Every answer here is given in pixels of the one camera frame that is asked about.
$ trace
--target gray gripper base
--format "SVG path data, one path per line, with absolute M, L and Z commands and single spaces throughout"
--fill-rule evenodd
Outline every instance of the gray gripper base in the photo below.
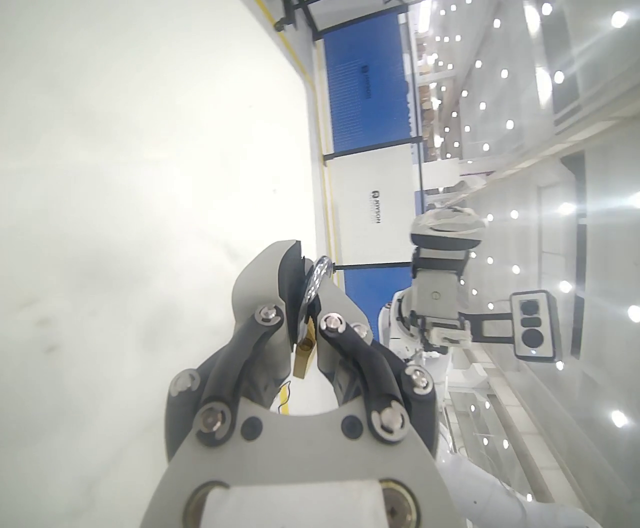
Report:
M 362 398 L 315 416 L 278 415 L 242 398 L 234 436 L 220 447 L 204 447 L 192 431 L 164 472 L 141 528 L 181 528 L 191 492 L 209 481 L 230 486 L 393 479 L 412 491 L 423 528 L 464 528 L 429 451 L 411 428 L 397 445 L 381 444 L 367 429 Z M 340 424 L 356 415 L 364 425 L 349 440 Z M 243 421 L 256 416 L 262 434 L 247 442 Z

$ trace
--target yellow stripe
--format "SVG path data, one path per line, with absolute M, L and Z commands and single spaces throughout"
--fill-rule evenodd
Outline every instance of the yellow stripe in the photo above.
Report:
M 289 414 L 289 403 L 285 403 L 289 398 L 289 385 L 283 385 L 280 389 L 280 414 Z
M 276 23 L 276 20 L 273 18 L 273 16 L 269 12 L 267 6 L 264 4 L 264 2 L 262 0 L 255 0 L 255 3 L 260 8 L 260 11 L 262 11 L 262 14 L 264 14 L 265 18 L 268 20 L 268 22 L 271 25 L 271 27 L 273 27 L 273 25 Z M 335 241 L 335 237 L 332 237 L 332 235 L 331 235 L 332 230 L 329 228 L 329 220 L 331 219 L 331 224 L 332 224 L 332 227 L 333 227 L 333 233 L 336 233 L 336 231 L 335 231 L 335 215 L 333 213 L 333 207 L 332 207 L 332 214 L 331 214 L 331 216 L 329 215 L 327 188 L 326 188 L 326 184 L 325 184 L 325 181 L 324 181 L 325 178 L 329 182 L 329 199 L 331 200 L 332 205 L 333 205 L 333 190 L 332 190 L 332 184 L 331 184 L 331 174 L 328 171 L 328 169 L 324 166 L 324 159 L 323 159 L 324 150 L 323 150 L 322 136 L 321 136 L 321 130 L 320 130 L 320 112 L 318 110 L 316 85 L 314 84 L 313 80 L 311 79 L 311 77 L 307 73 L 307 70 L 305 69 L 305 67 L 302 65 L 302 61 L 300 60 L 300 58 L 298 57 L 298 55 L 294 51 L 293 46 L 291 45 L 291 43 L 289 43 L 289 41 L 285 37 L 284 32 L 281 31 L 281 32 L 277 33 L 277 35 L 280 37 L 280 40 L 282 41 L 284 47 L 287 49 L 287 51 L 291 55 L 291 58 L 293 59 L 293 62 L 296 64 L 296 66 L 300 70 L 304 80 L 307 82 L 307 84 L 311 88 L 311 91 L 313 92 L 314 110 L 315 110 L 315 114 L 316 114 L 315 115 L 315 122 L 316 122 L 316 136 L 317 136 L 318 151 L 319 151 L 319 164 L 320 164 L 320 167 L 321 167 L 321 170 L 322 170 L 321 184 L 322 184 L 322 191 L 323 191 L 324 228 L 325 228 L 326 236 L 327 236 L 327 250 L 328 250 L 328 253 L 329 253 L 329 257 L 331 257 L 331 260 L 335 262 L 336 254 L 337 254 L 336 247 L 334 247 L 334 245 L 333 245 L 333 243 Z M 334 275 L 334 277 L 337 277 L 338 286 L 340 286 L 340 275 L 338 273 L 336 273 Z

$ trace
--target yellow floor line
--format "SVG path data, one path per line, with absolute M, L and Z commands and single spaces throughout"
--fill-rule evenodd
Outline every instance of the yellow floor line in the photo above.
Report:
M 269 12 L 269 9 L 267 8 L 267 6 L 264 4 L 264 2 L 262 0 L 255 0 L 255 3 L 260 8 L 260 11 L 262 11 L 262 14 L 264 14 L 265 18 L 267 19 L 267 21 L 269 22 L 271 27 L 273 27 L 273 24 L 276 23 L 276 20 L 273 18 L 272 14 Z M 311 91 L 313 93 L 314 110 L 315 110 L 315 113 L 316 113 L 316 115 L 315 115 L 316 136 L 317 136 L 317 141 L 318 141 L 318 151 L 319 151 L 319 157 L 320 157 L 319 164 L 320 164 L 320 167 L 321 167 L 321 170 L 322 170 L 321 184 L 322 184 L 322 192 L 323 192 L 324 227 L 325 227 L 326 236 L 327 236 L 327 251 L 329 253 L 329 257 L 331 258 L 331 260 L 335 262 L 336 261 L 336 256 L 337 256 L 337 243 L 335 241 L 336 230 L 335 230 L 335 215 L 333 214 L 333 190 L 332 190 L 332 183 L 331 183 L 331 175 L 330 175 L 327 167 L 325 167 L 324 159 L 323 159 L 324 150 L 323 150 L 323 145 L 322 145 L 322 135 L 321 135 L 321 129 L 320 129 L 320 111 L 318 109 L 316 84 L 313 82 L 313 79 L 309 76 L 307 70 L 305 69 L 305 67 L 302 64 L 302 61 L 300 60 L 300 58 L 298 57 L 298 55 L 294 51 L 293 46 L 288 41 L 287 37 L 285 37 L 284 32 L 281 31 L 281 32 L 277 33 L 277 35 L 280 37 L 280 40 L 282 41 L 284 47 L 287 49 L 287 51 L 291 55 L 291 58 L 293 59 L 293 62 L 295 62 L 296 66 L 300 70 L 300 73 L 302 74 L 302 77 L 307 82 L 307 84 L 309 85 L 309 87 L 311 88 Z M 326 188 L 326 184 L 325 184 L 325 178 L 329 182 L 329 196 L 327 195 L 327 188 Z M 329 200 L 331 201 L 331 204 L 332 204 L 332 213 L 331 213 L 331 215 L 329 215 L 329 206 L 328 206 Z M 332 224 L 332 227 L 333 227 L 333 231 L 330 229 L 329 221 L 331 221 L 331 224 Z M 334 277 L 338 281 L 338 286 L 341 287 L 340 274 L 336 273 L 336 274 L 334 274 Z

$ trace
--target blue wall panel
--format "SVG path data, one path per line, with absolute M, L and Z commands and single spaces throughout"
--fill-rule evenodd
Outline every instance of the blue wall panel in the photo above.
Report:
M 335 152 L 411 136 L 397 14 L 324 36 Z
M 398 290 L 411 286 L 411 267 L 344 270 L 344 290 L 364 312 L 378 339 L 378 314 Z

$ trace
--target white floor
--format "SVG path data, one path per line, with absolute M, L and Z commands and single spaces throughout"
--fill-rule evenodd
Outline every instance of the white floor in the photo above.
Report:
M 134 527 L 235 276 L 315 256 L 305 89 L 239 0 L 9 0 L 0 35 L 0 524 Z

